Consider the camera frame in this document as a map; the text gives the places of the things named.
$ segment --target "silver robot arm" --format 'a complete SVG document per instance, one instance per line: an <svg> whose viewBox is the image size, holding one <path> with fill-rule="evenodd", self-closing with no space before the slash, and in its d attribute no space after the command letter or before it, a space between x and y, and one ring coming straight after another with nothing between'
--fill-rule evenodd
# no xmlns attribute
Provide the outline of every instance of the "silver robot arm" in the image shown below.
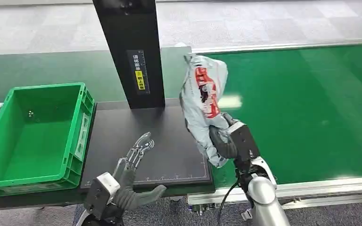
<svg viewBox="0 0 362 226"><path fill-rule="evenodd" d="M251 208L242 213L243 219L253 219L255 226L290 226L276 196L274 175L260 156L249 128L227 113L222 116L230 127L211 127L210 138L221 157L234 159L237 184L251 204Z"/></svg>
<svg viewBox="0 0 362 226"><path fill-rule="evenodd" d="M288 218L275 194L274 185L269 179L253 178L248 185L248 193L254 202L250 211L255 226L289 226Z"/></svg>

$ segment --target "green crate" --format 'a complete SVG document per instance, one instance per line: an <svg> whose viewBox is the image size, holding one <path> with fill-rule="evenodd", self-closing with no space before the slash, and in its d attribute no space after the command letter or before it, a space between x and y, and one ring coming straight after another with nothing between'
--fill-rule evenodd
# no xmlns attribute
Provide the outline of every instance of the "green crate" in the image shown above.
<svg viewBox="0 0 362 226"><path fill-rule="evenodd" d="M10 90L0 110L0 196L77 187L93 107L84 83Z"/></svg>

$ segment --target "crate handle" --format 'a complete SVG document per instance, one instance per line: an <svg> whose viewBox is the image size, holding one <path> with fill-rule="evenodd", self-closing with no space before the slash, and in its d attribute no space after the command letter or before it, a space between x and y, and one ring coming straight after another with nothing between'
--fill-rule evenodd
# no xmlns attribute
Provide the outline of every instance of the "crate handle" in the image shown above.
<svg viewBox="0 0 362 226"><path fill-rule="evenodd" d="M87 114L83 113L82 114L80 135L78 136L77 147L76 147L75 152L74 152L74 155L77 158L79 158L80 160L82 159L82 155L84 153L83 150L84 150L85 142L87 140L88 122L89 121L90 121L90 117L87 116Z"/></svg>

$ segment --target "black cable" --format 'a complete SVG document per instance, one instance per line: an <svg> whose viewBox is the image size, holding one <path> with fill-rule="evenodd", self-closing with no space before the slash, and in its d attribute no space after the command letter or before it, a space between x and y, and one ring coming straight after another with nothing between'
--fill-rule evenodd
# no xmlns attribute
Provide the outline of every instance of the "black cable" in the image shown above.
<svg viewBox="0 0 362 226"><path fill-rule="evenodd" d="M219 209L219 213L217 215L217 223L219 226L221 226L221 210L222 210L222 207L225 203L225 200L227 199L228 195L230 194L231 190L233 190L237 185L238 185L238 181L237 180L232 186L231 188L227 191L227 193L225 194L224 198L222 199L221 201L221 205L220 205L220 209Z"/></svg>

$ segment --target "white robotic hand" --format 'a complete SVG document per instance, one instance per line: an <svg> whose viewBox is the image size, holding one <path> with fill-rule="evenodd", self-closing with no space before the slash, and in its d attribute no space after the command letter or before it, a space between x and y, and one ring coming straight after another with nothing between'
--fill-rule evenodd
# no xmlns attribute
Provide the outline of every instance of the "white robotic hand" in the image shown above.
<svg viewBox="0 0 362 226"><path fill-rule="evenodd" d="M92 181L84 202L86 210L77 226L123 226L122 216L125 210L155 202L163 195L166 191L164 185L143 193L136 193L132 188L135 170L145 152L153 146L150 132L142 135L126 157L119 159L113 175L106 172Z"/></svg>

